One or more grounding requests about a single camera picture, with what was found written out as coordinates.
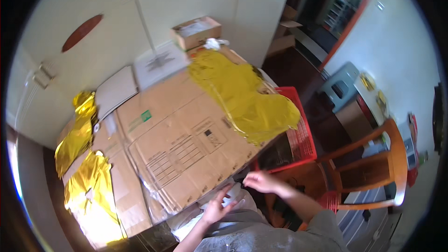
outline cabinet door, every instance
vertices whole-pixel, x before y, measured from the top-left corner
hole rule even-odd
[[[261,67],[286,0],[238,0],[230,47]]]
[[[74,108],[59,85],[50,84],[44,90],[33,81],[37,70],[38,65],[19,44],[8,82],[6,121],[33,141],[56,148],[56,138]]]
[[[236,0],[139,0],[151,39],[157,47],[171,39],[169,29],[209,15],[222,24],[222,37],[229,39]]]
[[[67,38],[98,14],[104,16],[98,25],[62,53]],[[15,100],[9,102],[8,122],[51,148],[74,115],[73,97],[82,90],[96,90],[150,48],[134,0],[40,0],[20,43],[34,67],[43,62],[55,78],[43,90],[27,71],[16,70],[11,78],[16,78],[20,92],[11,96]]]

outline small yellow object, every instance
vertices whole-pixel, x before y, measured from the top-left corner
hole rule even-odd
[[[73,161],[92,145],[92,125],[96,119],[94,92],[80,92],[73,98],[75,124],[56,148],[55,164],[59,178],[67,172]]]
[[[300,112],[280,94],[260,94],[262,79],[252,65],[236,65],[219,52],[204,50],[189,65],[191,78],[221,106],[234,129],[255,145],[289,128]]]
[[[64,189],[66,210],[76,217],[86,237],[96,244],[106,245],[127,238],[116,214],[110,169],[111,164],[100,151],[90,151]]]
[[[375,89],[376,87],[375,81],[369,74],[363,72],[359,75],[359,78],[361,78],[361,82],[364,85],[364,87],[366,87],[368,92],[371,92]]]

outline cardboard flap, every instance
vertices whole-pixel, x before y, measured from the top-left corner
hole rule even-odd
[[[298,22],[294,22],[294,21],[283,21],[283,22],[280,22],[279,25],[282,25],[287,28],[297,28],[297,27],[302,26],[302,24],[299,24]]]
[[[296,16],[297,11],[292,8],[289,5],[285,5],[283,9],[282,17],[288,19],[288,20],[294,20],[294,17]]]
[[[289,47],[293,47],[296,44],[296,39],[294,35],[287,35],[277,39],[272,40],[269,49],[267,50],[267,56],[281,51],[283,49],[287,49]]]

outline green label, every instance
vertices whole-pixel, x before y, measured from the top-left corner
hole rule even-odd
[[[140,117],[142,117],[143,122],[146,122],[147,120],[151,119],[152,116],[149,110],[146,110],[145,112],[142,113],[142,115],[140,115]]]

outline open cardboard box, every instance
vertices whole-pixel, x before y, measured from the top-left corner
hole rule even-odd
[[[272,39],[271,45],[267,50],[267,57],[276,55],[278,53],[283,53],[289,47],[294,47],[296,44],[296,39],[293,34],[288,30],[290,28],[296,28],[302,26],[298,22],[293,21],[296,16],[297,11],[292,7],[285,5],[283,9],[283,14],[280,19],[277,30]]]
[[[211,26],[211,28],[195,33],[193,35],[183,37],[179,30],[187,25],[194,24],[196,20],[201,20]],[[200,45],[204,45],[207,38],[221,37],[221,24],[210,18],[209,16],[200,17],[188,22],[176,25],[170,29],[172,39],[185,52]]]

